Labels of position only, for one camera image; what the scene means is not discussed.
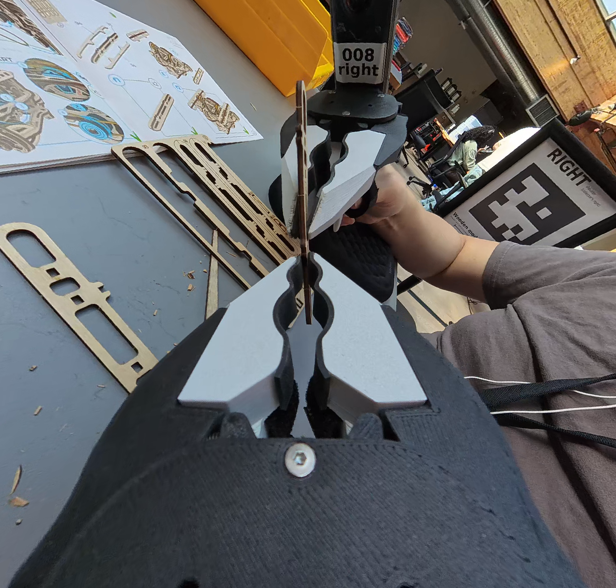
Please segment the grey ceiling air duct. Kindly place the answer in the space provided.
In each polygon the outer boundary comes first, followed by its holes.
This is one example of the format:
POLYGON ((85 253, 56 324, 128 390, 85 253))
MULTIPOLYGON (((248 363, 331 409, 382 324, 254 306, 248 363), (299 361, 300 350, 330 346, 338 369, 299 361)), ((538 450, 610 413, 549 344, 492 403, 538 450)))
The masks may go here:
POLYGON ((541 99, 545 87, 493 0, 445 0, 496 78, 524 108, 541 99))

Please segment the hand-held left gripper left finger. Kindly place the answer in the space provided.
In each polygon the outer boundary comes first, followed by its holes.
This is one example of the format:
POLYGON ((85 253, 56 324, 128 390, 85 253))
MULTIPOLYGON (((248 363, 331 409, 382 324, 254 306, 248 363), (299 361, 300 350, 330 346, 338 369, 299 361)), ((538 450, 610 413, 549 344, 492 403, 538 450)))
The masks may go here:
POLYGON ((178 401, 184 407, 238 412, 256 437, 266 419, 287 408, 295 389, 288 328, 297 319, 304 274, 292 257, 232 301, 201 353, 178 401))

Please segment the wall air vent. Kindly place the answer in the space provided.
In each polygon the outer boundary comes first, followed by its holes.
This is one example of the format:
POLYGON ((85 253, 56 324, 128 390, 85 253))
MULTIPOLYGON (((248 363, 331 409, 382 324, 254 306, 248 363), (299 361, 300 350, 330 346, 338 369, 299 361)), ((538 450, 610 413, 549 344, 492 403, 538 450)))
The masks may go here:
POLYGON ((542 128, 550 121, 561 118, 560 111, 556 108, 549 95, 545 95, 527 106, 526 112, 537 128, 542 128))

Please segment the slotted wooden model strip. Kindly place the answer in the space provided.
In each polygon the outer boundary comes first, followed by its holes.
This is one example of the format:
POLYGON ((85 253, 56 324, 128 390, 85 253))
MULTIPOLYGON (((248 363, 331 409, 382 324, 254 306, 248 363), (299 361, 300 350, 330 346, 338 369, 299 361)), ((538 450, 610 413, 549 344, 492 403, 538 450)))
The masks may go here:
POLYGON ((88 280, 50 235, 31 223, 2 224, 1 252, 124 390, 128 393, 133 392, 138 380, 153 369, 159 361, 109 303, 110 291, 105 290, 104 284, 88 280), (28 263, 19 250, 11 244, 10 236, 14 233, 33 236, 53 261, 42 266, 28 263), (79 317, 87 309, 100 312, 119 336, 132 347, 134 356, 131 359, 120 363, 104 347, 79 317))
POLYGON ((304 313, 306 324, 313 324, 313 300, 309 275, 309 239, 307 235, 307 104, 303 80, 296 84, 296 150, 297 150, 297 226, 299 232, 300 259, 303 269, 304 313))

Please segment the framed black-white marker sign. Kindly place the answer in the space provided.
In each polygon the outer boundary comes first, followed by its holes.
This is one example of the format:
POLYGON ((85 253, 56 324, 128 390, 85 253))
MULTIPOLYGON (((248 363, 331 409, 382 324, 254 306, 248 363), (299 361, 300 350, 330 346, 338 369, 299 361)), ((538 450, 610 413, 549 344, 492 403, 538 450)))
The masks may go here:
POLYGON ((615 230, 615 175, 553 120, 434 213, 462 235, 578 247, 615 230))

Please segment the laser-cut plywood sheet frame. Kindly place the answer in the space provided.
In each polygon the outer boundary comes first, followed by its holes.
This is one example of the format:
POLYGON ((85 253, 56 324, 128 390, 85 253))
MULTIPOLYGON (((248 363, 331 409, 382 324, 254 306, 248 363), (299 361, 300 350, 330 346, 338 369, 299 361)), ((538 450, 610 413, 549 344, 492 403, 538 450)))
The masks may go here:
POLYGON ((249 243, 255 245, 274 265, 278 266, 299 254, 298 241, 288 237, 284 224, 216 154, 205 135, 157 137, 135 144, 117 144, 111 147, 111 153, 243 288, 250 288, 250 282, 233 267, 226 254, 236 261, 244 258, 261 278, 269 270, 247 245, 232 236, 203 196, 208 196, 248 235, 249 243), (221 252, 214 240, 205 237, 193 221, 135 165, 131 159, 134 154, 148 162, 175 191, 189 198, 197 214, 232 251, 221 252))

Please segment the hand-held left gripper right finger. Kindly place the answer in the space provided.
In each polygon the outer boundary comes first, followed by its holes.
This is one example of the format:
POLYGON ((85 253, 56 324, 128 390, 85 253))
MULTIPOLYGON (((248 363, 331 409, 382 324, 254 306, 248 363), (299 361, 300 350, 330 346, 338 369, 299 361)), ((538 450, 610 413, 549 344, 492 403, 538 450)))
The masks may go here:
POLYGON ((363 414, 427 404, 427 395, 393 330, 396 312, 318 254, 310 255, 313 314, 322 331, 310 379, 316 437, 346 437, 363 414))

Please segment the person's right forearm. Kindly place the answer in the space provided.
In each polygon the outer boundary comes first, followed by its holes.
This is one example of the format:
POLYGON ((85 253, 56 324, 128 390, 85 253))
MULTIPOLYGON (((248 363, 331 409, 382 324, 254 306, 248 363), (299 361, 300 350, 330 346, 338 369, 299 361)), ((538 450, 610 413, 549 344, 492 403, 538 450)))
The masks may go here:
POLYGON ((497 242, 462 235, 415 200, 374 228, 412 275, 446 291, 486 300, 483 277, 497 242))

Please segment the yellow plastic bin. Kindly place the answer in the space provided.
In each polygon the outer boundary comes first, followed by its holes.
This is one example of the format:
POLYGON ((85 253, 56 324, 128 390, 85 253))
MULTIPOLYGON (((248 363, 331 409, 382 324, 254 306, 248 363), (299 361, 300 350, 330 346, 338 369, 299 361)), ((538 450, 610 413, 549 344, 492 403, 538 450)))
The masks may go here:
POLYGON ((324 85, 335 70, 331 20, 319 0, 194 0, 289 97, 297 80, 324 85))

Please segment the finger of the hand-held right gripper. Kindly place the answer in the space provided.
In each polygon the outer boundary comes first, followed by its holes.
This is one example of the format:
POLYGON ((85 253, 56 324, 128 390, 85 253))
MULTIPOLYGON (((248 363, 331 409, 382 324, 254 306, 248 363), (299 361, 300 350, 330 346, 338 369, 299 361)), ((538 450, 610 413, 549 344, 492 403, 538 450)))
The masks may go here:
MULTIPOLYGON (((295 125, 284 128, 289 133, 289 142, 282 156, 282 215, 288 233, 299 235, 299 188, 297 134, 295 125)), ((330 156, 332 153, 330 132, 320 125, 309 124, 306 129, 307 153, 307 224, 310 224, 316 210, 319 190, 331 176, 330 156)))
POLYGON ((333 165, 331 176, 317 196, 307 236, 315 239, 337 222, 370 189, 376 169, 374 164, 386 134, 366 130, 343 137, 346 154, 333 165))

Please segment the thin wooden sliver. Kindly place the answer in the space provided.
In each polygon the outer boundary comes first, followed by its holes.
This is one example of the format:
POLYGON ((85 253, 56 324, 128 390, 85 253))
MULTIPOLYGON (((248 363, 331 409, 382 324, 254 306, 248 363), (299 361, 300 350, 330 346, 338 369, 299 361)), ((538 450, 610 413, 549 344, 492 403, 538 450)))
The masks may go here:
POLYGON ((210 255, 205 319, 209 319, 219 308, 219 261, 210 255))

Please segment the model instruction booklet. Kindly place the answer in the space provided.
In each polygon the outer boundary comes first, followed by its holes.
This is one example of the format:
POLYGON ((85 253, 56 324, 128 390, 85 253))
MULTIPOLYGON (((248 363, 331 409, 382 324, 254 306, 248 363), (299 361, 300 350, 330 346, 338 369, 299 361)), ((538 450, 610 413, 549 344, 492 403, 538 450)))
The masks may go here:
POLYGON ((181 135, 262 140, 165 32, 96 0, 1 0, 1 174, 181 135))

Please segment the person's right hand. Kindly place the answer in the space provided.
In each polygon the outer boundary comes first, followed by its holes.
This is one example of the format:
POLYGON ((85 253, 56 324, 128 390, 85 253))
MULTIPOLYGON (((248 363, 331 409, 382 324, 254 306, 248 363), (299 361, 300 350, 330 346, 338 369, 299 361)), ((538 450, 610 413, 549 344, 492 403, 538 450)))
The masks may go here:
POLYGON ((417 198, 407 185, 407 177, 402 174, 396 163, 380 168, 375 174, 373 186, 376 188, 376 199, 373 204, 358 218, 344 214, 341 226, 363 223, 376 229, 409 208, 410 204, 418 203, 417 198))

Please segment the black office chair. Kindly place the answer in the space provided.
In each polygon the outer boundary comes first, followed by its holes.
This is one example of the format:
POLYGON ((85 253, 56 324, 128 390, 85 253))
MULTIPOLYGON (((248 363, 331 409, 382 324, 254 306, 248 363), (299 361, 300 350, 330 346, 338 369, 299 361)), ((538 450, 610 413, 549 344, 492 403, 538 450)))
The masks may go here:
POLYGON ((434 190, 442 190, 456 186, 459 181, 464 185, 465 171, 457 160, 450 164, 451 156, 457 152, 459 145, 454 145, 443 158, 431 164, 427 170, 428 182, 410 177, 407 185, 416 185, 421 188, 424 197, 428 197, 434 190))

